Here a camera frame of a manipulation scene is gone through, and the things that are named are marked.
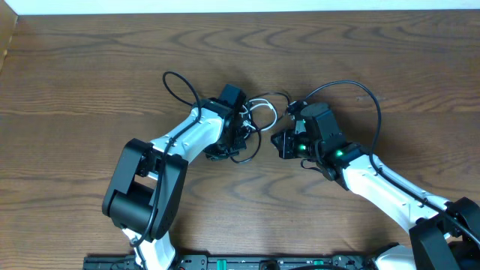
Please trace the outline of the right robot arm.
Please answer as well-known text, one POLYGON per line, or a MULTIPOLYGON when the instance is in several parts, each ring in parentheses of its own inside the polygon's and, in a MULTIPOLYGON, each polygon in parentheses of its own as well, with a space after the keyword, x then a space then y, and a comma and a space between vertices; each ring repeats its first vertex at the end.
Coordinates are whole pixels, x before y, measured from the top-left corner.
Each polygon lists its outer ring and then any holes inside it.
POLYGON ((349 142, 326 103, 294 101, 292 129, 271 136, 280 158, 313 163, 313 170, 373 203, 408 235, 410 247, 391 244, 364 262, 366 269, 478 269, 479 206, 452 202, 389 169, 375 154, 349 142))

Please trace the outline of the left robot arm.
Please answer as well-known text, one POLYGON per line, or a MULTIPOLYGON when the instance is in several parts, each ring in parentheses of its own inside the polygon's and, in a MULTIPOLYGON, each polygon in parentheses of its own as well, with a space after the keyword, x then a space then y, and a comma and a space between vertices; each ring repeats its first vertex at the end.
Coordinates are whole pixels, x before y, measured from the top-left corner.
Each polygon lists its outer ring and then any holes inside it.
POLYGON ((169 133, 123 148, 102 203, 102 212, 133 244, 143 269, 169 269, 176 251, 169 229, 179 209, 188 165, 204 154, 221 161, 246 148, 241 110, 246 95, 227 84, 219 97, 196 101, 169 133))

